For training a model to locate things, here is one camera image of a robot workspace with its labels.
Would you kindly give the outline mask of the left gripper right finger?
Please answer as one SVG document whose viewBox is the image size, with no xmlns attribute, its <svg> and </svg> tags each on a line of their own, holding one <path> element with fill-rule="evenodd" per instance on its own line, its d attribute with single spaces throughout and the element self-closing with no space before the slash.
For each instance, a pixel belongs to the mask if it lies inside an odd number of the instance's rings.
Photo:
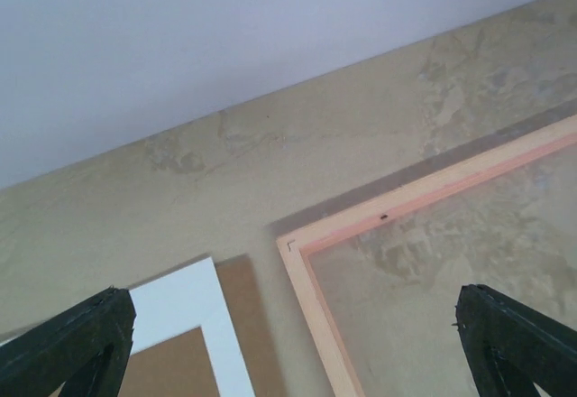
<svg viewBox="0 0 577 397">
<path fill-rule="evenodd" d="M 483 284 L 461 288 L 456 327 L 480 396 L 576 394 L 576 331 Z"/>
</svg>

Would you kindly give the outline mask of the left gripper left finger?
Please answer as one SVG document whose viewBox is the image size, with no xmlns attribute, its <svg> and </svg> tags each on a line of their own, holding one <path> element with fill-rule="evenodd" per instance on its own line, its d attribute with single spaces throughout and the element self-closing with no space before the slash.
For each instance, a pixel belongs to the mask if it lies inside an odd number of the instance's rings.
<svg viewBox="0 0 577 397">
<path fill-rule="evenodd" d="M 3 396 L 116 396 L 133 346 L 127 289 L 107 288 L 1 346 Z"/>
</svg>

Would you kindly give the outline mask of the pink picture frame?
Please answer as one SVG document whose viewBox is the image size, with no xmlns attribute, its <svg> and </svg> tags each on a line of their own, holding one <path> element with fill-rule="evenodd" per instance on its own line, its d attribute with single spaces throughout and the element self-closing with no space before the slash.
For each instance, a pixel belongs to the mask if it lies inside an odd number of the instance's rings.
<svg viewBox="0 0 577 397">
<path fill-rule="evenodd" d="M 282 261 L 335 395 L 362 396 L 364 391 L 314 274 L 312 255 L 575 142 L 576 117 L 570 115 L 278 238 Z"/>
</svg>

